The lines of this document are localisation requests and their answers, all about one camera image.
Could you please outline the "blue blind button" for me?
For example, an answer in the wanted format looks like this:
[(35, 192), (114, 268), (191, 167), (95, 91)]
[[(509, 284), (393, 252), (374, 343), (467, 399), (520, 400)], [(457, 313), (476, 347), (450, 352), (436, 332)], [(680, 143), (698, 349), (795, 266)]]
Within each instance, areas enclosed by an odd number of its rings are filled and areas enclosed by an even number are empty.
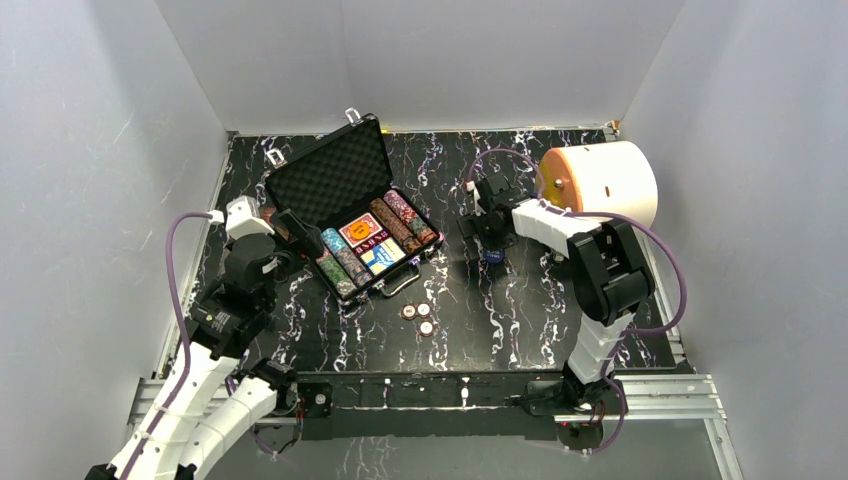
[(492, 265), (498, 265), (504, 262), (506, 255), (505, 250), (503, 248), (486, 248), (482, 251), (482, 257), (487, 263)]

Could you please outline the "yellow dealer button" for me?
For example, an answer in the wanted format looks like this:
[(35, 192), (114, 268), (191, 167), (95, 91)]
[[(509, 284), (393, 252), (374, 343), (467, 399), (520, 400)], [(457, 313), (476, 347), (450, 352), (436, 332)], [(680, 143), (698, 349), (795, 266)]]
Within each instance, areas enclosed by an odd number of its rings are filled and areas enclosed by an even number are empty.
[(367, 221), (358, 221), (350, 226), (350, 236), (356, 240), (367, 239), (372, 232), (372, 226)]

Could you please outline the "red playing card deck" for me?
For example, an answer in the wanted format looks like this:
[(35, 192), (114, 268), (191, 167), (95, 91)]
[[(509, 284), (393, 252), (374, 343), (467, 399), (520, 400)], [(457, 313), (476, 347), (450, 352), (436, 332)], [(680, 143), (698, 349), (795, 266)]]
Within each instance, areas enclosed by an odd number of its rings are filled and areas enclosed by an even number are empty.
[(363, 244), (381, 231), (383, 226), (370, 212), (360, 215), (339, 229), (340, 235), (350, 247)]

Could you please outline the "blue playing card deck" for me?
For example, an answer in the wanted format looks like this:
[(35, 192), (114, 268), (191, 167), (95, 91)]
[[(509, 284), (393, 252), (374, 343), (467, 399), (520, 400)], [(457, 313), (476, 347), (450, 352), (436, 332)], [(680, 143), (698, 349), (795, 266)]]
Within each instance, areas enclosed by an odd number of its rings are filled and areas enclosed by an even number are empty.
[(357, 247), (357, 255), (372, 274), (378, 275), (400, 262), (406, 252), (393, 238), (374, 237)]

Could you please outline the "brown poker chip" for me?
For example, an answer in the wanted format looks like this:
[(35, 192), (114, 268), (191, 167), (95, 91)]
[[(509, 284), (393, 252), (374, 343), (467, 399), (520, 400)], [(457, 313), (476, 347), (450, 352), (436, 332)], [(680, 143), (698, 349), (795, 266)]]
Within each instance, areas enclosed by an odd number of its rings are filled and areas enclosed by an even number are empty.
[(404, 320), (414, 320), (419, 317), (419, 306), (416, 304), (406, 304), (402, 307), (400, 314)]

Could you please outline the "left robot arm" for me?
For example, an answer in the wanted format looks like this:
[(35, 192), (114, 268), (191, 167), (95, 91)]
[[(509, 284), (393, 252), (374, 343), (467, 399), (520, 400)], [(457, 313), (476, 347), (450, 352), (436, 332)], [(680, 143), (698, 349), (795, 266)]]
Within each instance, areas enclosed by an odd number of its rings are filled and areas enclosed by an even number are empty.
[(290, 210), (277, 217), (291, 241), (279, 238), (250, 208), (196, 216), (226, 224), (234, 234), (224, 270), (185, 315), (175, 284), (173, 240), (189, 216), (177, 217), (166, 235), (166, 270), (182, 351), (126, 444), (111, 461), (93, 466), (90, 479), (204, 479), (268, 415), (295, 420), (290, 446), (302, 438), (308, 396), (300, 392), (295, 370), (270, 358), (246, 371), (238, 365), (270, 323), (277, 276), (321, 253), (320, 231)]

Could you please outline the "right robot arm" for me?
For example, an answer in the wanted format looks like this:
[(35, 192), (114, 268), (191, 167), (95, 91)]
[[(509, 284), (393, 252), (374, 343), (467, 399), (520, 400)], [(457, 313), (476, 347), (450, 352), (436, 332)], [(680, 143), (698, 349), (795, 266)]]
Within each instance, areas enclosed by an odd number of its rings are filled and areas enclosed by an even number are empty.
[(563, 255), (581, 311), (561, 380), (532, 381), (511, 404), (534, 416), (590, 413), (616, 387), (616, 352), (655, 290), (632, 225), (613, 215), (587, 215), (533, 198), (503, 175), (468, 181), (464, 189), (473, 210), (458, 220), (463, 239), (500, 253), (517, 238), (527, 238)]

